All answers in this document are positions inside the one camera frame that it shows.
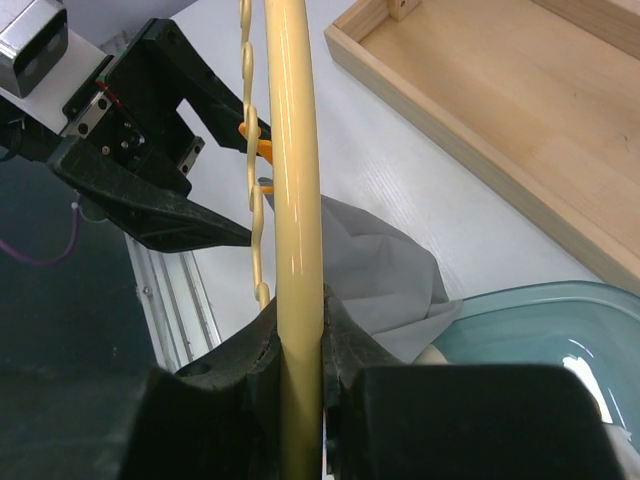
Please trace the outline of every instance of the twisted yellow cord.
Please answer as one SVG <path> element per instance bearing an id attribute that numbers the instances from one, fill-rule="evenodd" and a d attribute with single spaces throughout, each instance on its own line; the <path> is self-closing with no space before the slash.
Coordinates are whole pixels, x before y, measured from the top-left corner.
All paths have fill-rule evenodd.
<path id="1" fill-rule="evenodd" d="M 256 155 L 260 141 L 258 113 L 251 104 L 253 87 L 253 46 L 249 41 L 251 29 L 251 0 L 240 0 L 240 19 L 242 27 L 242 94 L 244 123 L 239 130 L 247 139 L 247 187 L 249 194 L 249 210 L 253 213 L 251 223 L 251 257 L 253 262 L 253 294 L 260 302 L 260 309 L 267 306 L 270 300 L 269 286 L 262 280 L 262 252 L 260 242 L 264 229 L 263 190 L 256 181 Z"/>

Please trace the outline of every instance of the robotic arm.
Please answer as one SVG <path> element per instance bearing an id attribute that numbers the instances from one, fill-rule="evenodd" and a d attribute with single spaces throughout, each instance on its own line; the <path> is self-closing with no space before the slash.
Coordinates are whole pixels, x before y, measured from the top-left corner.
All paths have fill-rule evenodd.
<path id="1" fill-rule="evenodd" d="M 247 229 L 187 199 L 204 142 L 178 105 L 188 101 L 220 146 L 245 152 L 246 140 L 242 102 L 175 22 L 150 20 L 114 58 L 69 31 L 56 0 L 9 4 L 0 7 L 0 160 L 46 163 L 150 249 L 248 246 Z"/>

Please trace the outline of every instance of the wooden tray edge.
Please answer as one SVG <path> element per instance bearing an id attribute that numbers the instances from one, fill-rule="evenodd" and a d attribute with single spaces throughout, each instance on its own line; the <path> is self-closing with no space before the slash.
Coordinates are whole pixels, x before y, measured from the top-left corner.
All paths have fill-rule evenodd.
<path id="1" fill-rule="evenodd" d="M 345 20 L 343 15 L 325 30 L 332 58 L 596 275 L 640 294 L 640 258 L 509 162 L 356 41 L 356 38 L 362 40 L 386 19 L 378 21 L 375 17 L 366 21 L 363 16 L 373 12 L 366 7 L 370 8 L 373 3 L 379 2 L 357 2 L 354 7 L 359 8 L 352 7 L 345 13 L 350 14 L 346 21 L 340 21 Z M 349 33 L 340 28 L 345 24 Z M 368 30 L 354 25 L 367 25 Z M 529 185 L 529 190 L 523 186 L 525 184 Z"/>

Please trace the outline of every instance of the white tabletop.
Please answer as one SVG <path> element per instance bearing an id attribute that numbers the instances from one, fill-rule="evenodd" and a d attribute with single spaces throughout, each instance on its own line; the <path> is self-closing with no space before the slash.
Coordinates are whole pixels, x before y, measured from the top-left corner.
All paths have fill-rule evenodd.
<path id="1" fill-rule="evenodd" d="M 307 0 L 325 195 L 364 208 L 431 250 L 452 298 L 558 280 L 597 280 L 536 226 L 333 62 L 323 30 L 353 0 Z M 209 66 L 242 91 L 237 0 L 199 0 L 175 17 Z M 269 121 L 263 2 L 254 0 L 254 103 Z M 219 148 L 195 113 L 181 107 L 207 142 L 189 174 L 191 199 L 250 225 L 245 158 Z M 269 165 L 260 162 L 261 175 Z M 264 272 L 273 293 L 272 216 L 263 240 Z M 223 338 L 258 313 L 249 249 L 196 252 Z"/>

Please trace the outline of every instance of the gray floor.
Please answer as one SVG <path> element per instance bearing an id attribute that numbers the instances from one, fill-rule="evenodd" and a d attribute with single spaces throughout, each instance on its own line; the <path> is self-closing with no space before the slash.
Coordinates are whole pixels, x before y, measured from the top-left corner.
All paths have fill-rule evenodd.
<path id="1" fill-rule="evenodd" d="M 0 238 L 54 257 L 75 194 L 42 164 L 0 163 Z M 38 268 L 0 251 L 0 366 L 137 370 L 154 355 L 123 234 L 82 222 L 64 264 Z"/>

